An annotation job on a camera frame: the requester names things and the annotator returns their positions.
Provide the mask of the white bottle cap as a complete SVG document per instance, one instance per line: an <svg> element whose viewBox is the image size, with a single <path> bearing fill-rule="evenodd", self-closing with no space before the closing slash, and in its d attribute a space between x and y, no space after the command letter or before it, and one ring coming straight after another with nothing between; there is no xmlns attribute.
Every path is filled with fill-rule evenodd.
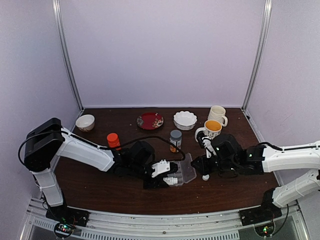
<svg viewBox="0 0 320 240"><path fill-rule="evenodd" d="M208 180L209 180L209 178L210 178L210 176L209 176L209 175L203 175L203 176L202 176L202 179L203 179L204 181L208 181Z"/></svg>

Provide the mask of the clear plastic pill organizer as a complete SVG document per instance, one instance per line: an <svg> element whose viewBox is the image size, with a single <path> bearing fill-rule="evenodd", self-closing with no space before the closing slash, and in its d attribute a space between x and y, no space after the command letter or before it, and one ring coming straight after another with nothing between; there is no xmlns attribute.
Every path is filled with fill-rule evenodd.
<svg viewBox="0 0 320 240"><path fill-rule="evenodd" d="M183 161L174 161L178 165L177 172L169 173L167 177L178 178L178 184L170 187L180 187L183 184L188 184L197 177L196 170L191 166L193 161L192 155L187 153Z"/></svg>

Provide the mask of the small white pill bottle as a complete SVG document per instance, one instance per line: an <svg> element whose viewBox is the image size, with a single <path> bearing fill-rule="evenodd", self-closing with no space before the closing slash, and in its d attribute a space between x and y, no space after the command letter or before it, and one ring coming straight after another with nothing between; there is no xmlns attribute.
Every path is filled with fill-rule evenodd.
<svg viewBox="0 0 320 240"><path fill-rule="evenodd" d="M169 186L176 186L178 184L177 177L164 177L163 181Z"/></svg>

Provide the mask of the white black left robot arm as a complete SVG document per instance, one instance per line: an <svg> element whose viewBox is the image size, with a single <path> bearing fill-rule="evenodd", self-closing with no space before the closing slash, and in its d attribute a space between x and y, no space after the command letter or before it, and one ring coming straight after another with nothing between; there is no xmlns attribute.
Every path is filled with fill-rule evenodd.
<svg viewBox="0 0 320 240"><path fill-rule="evenodd" d="M120 146L103 146L78 136L53 117L28 133L18 148L18 160L33 175L44 195L47 209L61 222L72 218L63 191L51 168L54 157L65 157L94 167L101 172L132 176L143 181L144 189L177 186L179 169L176 160L155 159L155 150L145 136Z"/></svg>

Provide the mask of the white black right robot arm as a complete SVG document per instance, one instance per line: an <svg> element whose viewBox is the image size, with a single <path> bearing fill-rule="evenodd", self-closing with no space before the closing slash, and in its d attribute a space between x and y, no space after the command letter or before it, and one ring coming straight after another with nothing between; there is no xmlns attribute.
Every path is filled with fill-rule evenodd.
<svg viewBox="0 0 320 240"><path fill-rule="evenodd" d="M196 141L206 151L191 162L202 176L213 172L235 172L239 175L263 175L280 170L307 169L307 173L290 183L272 188L263 195L256 210L259 220L268 220L276 208L304 197L320 188L320 143L278 147L269 142L243 149L232 134L220 134L213 139L203 132Z"/></svg>

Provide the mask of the grey lid supplement bottle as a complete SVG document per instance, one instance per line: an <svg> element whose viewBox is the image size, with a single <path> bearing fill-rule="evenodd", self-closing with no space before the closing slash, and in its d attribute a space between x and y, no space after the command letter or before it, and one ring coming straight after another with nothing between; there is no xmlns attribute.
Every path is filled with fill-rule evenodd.
<svg viewBox="0 0 320 240"><path fill-rule="evenodd" d="M180 130L177 130L177 129L172 130L170 132L169 141L171 143L170 151L172 153L179 152L179 149L181 148L181 145L182 145L182 132Z"/></svg>

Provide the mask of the floral mug yellow inside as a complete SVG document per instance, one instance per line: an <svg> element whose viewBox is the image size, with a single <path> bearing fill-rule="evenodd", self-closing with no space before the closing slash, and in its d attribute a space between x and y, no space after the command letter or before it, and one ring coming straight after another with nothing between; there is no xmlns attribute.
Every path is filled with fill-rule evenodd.
<svg viewBox="0 0 320 240"><path fill-rule="evenodd" d="M198 134L200 132L203 132L203 134L208 137L210 140L212 140L213 138L217 137L221 131L222 131L222 124L217 121L217 120L207 120L203 127L199 127L198 129L196 129L195 133L194 133L194 138L195 141L198 143Z"/></svg>

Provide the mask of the white scalloped bowl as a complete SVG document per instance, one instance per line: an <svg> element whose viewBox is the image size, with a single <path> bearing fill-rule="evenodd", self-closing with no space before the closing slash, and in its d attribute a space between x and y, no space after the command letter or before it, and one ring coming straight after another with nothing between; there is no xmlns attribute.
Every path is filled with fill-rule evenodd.
<svg viewBox="0 0 320 240"><path fill-rule="evenodd" d="M173 115L174 125L182 131L192 130L198 121L197 116L193 112L180 111Z"/></svg>

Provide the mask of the orange pill bottle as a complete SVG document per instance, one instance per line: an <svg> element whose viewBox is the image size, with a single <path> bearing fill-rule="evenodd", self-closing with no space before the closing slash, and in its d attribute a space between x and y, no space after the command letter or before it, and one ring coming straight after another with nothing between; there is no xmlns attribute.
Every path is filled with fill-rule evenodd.
<svg viewBox="0 0 320 240"><path fill-rule="evenodd" d="M121 150L121 144L120 144L120 139L119 139L119 136L117 133L109 133L107 135L107 142L108 142L108 146L111 148L111 149L114 149L114 150Z"/></svg>

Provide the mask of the cream ribbed ceramic mug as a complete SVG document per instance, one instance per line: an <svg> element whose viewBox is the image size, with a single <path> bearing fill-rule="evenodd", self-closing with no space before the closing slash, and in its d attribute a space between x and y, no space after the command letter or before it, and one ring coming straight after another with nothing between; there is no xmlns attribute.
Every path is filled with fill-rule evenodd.
<svg viewBox="0 0 320 240"><path fill-rule="evenodd" d="M215 120L221 123L223 127L228 125L228 118L226 117L226 109L219 105L213 105L210 108L208 120Z"/></svg>

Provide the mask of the red floral plate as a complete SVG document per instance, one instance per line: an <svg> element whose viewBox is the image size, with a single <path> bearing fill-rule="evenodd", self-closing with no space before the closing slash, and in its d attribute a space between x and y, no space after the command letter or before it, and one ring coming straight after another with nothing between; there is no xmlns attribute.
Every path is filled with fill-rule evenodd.
<svg viewBox="0 0 320 240"><path fill-rule="evenodd" d="M146 112L136 119L136 124L143 130L155 130L164 124L164 118L157 112Z"/></svg>

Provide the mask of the white patterned rice bowl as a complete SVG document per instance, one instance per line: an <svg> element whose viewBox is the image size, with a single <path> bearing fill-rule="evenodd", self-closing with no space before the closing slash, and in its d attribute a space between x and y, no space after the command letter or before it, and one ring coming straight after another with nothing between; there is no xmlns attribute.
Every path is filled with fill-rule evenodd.
<svg viewBox="0 0 320 240"><path fill-rule="evenodd" d="M95 127L95 117L91 114L82 115L76 120L75 126L82 132L89 132Z"/></svg>

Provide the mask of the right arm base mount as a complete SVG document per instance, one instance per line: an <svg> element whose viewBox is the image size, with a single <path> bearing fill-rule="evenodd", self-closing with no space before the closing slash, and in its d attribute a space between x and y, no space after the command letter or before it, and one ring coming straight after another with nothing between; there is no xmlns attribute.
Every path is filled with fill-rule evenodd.
<svg viewBox="0 0 320 240"><path fill-rule="evenodd" d="M239 211L243 226L253 225L255 233L264 239L273 236L276 232L275 219L282 216L278 207L258 206Z"/></svg>

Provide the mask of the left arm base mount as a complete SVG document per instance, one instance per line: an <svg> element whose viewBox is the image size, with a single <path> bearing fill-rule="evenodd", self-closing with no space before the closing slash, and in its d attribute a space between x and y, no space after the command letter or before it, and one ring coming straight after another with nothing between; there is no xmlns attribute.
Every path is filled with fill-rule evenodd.
<svg viewBox="0 0 320 240"><path fill-rule="evenodd" d="M70 237L77 227L86 227L89 220L88 211L63 205L48 207L45 216L57 221L53 227L53 233L60 239Z"/></svg>

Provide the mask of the front aluminium rail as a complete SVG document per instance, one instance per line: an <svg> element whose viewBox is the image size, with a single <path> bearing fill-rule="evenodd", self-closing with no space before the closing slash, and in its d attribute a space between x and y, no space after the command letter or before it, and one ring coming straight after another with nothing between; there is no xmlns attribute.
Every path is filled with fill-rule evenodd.
<svg viewBox="0 0 320 240"><path fill-rule="evenodd" d="M46 218L43 201L32 198L18 240L59 240L57 221ZM263 223L243 225L239 210L178 215L138 215L87 210L86 226L76 226L66 240L310 240L297 203L274 219L275 235L258 235Z"/></svg>

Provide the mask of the right aluminium frame post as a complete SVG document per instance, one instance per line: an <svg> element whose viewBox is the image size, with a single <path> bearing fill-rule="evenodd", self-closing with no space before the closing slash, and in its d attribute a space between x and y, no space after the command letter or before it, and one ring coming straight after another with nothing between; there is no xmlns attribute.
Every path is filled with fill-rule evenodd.
<svg viewBox="0 0 320 240"><path fill-rule="evenodd" d="M252 71L249 79L248 88L247 88L245 98L241 107L243 112L246 112L249 107L249 103L254 91L255 83L257 81L257 77L259 74L259 69L262 62L262 58L263 58L263 52L266 46L269 28L270 28L270 22L272 17L272 5L273 5L272 0L264 1L264 10L263 10L263 16L261 21L261 28L260 28L257 50L255 54L255 59L253 62L253 67L252 67Z"/></svg>

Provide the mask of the aluminium frame post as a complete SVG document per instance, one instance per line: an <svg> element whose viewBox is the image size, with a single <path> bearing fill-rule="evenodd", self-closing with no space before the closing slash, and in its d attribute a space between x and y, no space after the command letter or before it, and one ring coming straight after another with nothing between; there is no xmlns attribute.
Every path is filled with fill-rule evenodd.
<svg viewBox="0 0 320 240"><path fill-rule="evenodd" d="M252 67L252 71L249 79L248 88L247 88L245 98L241 107L243 112L246 112L249 107L249 103L254 91L255 83L257 81L257 77L259 74L259 69L262 62L262 58L263 58L263 52L266 46L269 28L270 28L270 22L272 17L272 5L273 5L272 0L264 1L264 10L263 10L263 16L261 21L261 28L260 28L257 50L255 54L255 59L253 62L253 67Z"/></svg>
<svg viewBox="0 0 320 240"><path fill-rule="evenodd" d="M83 111L84 107L80 98L80 93L76 84L73 68L72 68L72 63L68 51L68 46L67 46L67 39L65 35L65 30L64 30L64 24L63 24L63 16L61 12L61 3L59 0L52 0L52 8L53 8L53 14L57 26L57 31L59 35L59 41L60 41L60 46L61 46L61 51L62 51L62 58L64 62L64 66L66 69L68 81L71 86L71 91L74 96L75 102L77 104L77 108L79 111Z"/></svg>

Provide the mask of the left aluminium frame post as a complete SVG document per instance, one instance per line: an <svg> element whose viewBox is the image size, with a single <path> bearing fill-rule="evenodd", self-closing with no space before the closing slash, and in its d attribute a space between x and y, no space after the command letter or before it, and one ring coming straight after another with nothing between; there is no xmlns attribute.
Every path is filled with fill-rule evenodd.
<svg viewBox="0 0 320 240"><path fill-rule="evenodd" d="M53 8L53 14L57 26L57 31L59 35L59 41L60 41L60 46L61 46L61 51L62 51L62 58L64 62L64 66L66 69L68 81L71 86L71 91L74 96L75 102L77 104L77 108L79 111L83 111L84 107L80 98L80 93L76 84L73 68L72 68L72 63L68 51L68 46L67 46L67 39L65 35L65 30L64 30L64 24L63 24L63 16L61 12L61 3L59 0L52 0L52 8Z"/></svg>

